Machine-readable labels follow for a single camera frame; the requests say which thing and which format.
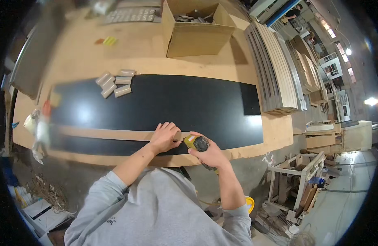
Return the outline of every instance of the workbench surface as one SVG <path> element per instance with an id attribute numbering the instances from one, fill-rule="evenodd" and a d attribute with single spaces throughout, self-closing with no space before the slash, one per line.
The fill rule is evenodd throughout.
<path id="1" fill-rule="evenodd" d="M 44 71 L 38 106 L 18 92 L 13 129 L 13 142 L 31 148 L 34 137 L 23 127 L 31 112 L 40 108 L 51 88 L 60 83 L 94 78 L 104 71 L 117 74 L 120 69 L 134 69 L 137 74 L 172 74 L 209 77 L 258 85 L 257 75 L 242 29 L 245 21 L 232 16 L 241 28 L 233 34 L 217 56 L 191 56 L 166 58 L 163 49 L 161 23 L 120 23 L 101 25 L 102 19 L 84 19 L 88 9 L 72 13 L 64 31 L 56 42 L 51 60 Z M 113 36 L 113 46 L 96 45 L 96 40 Z M 293 144 L 291 116 L 261 114 L 264 143 L 224 150 L 229 159 L 263 155 Z M 117 165 L 124 156 L 76 154 L 49 150 L 50 156 L 97 165 Z M 156 157 L 151 165 L 189 166 L 199 164 L 188 154 Z"/>

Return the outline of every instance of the power tool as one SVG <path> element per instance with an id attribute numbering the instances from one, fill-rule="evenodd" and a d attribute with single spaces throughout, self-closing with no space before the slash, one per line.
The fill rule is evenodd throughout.
<path id="1" fill-rule="evenodd" d="M 188 148 L 195 149 L 199 152 L 204 152 L 208 149 L 209 142 L 204 136 L 196 136 L 196 135 L 188 135 L 186 138 L 183 139 L 183 142 L 188 146 Z M 210 171 L 216 171 L 217 168 L 213 166 L 208 166 L 205 163 L 201 164 Z"/>

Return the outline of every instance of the person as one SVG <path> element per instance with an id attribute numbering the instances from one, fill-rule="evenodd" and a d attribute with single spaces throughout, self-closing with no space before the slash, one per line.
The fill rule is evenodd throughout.
<path id="1" fill-rule="evenodd" d="M 179 131 L 174 123 L 159 124 L 148 144 L 96 181 L 65 232 L 65 245 L 253 245 L 244 192 L 215 142 L 208 139 L 206 151 L 188 153 L 218 168 L 223 226 L 202 210 L 194 185 L 181 173 L 148 166 L 181 144 L 173 141 Z"/>
<path id="2" fill-rule="evenodd" d="M 302 5 L 297 4 L 296 8 L 289 10 L 285 14 L 286 19 L 290 20 L 290 19 L 296 18 L 297 16 L 299 16 L 301 14 L 301 10 L 302 10 Z"/>

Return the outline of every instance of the stack of wooden boards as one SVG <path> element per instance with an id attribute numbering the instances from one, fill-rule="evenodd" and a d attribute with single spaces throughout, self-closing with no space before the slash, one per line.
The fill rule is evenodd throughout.
<path id="1" fill-rule="evenodd" d="M 305 137 L 306 148 L 311 152 L 334 154 L 342 151 L 340 124 L 309 125 Z"/>
<path id="2" fill-rule="evenodd" d="M 252 50 L 263 112 L 290 115 L 299 110 L 294 81 L 277 37 L 257 22 L 245 30 Z"/>
<path id="3" fill-rule="evenodd" d="M 319 75 L 317 60 L 315 60 L 310 47 L 300 36 L 294 37 L 290 44 L 295 48 L 295 50 L 292 50 L 293 48 L 288 45 L 290 53 L 295 59 L 302 92 L 309 96 L 312 105 L 317 106 L 320 103 L 327 102 L 327 91 Z"/>

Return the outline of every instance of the cardboard box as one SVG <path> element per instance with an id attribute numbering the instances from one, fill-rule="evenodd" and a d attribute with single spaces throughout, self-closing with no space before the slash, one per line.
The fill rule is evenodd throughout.
<path id="1" fill-rule="evenodd" d="M 307 137 L 307 149 L 335 144 L 335 134 Z"/>
<path id="2" fill-rule="evenodd" d="M 213 14 L 213 23 L 176 22 L 174 15 L 198 10 Z M 236 30 L 227 11 L 218 3 L 199 0 L 166 0 L 162 27 L 167 57 L 217 55 Z"/>

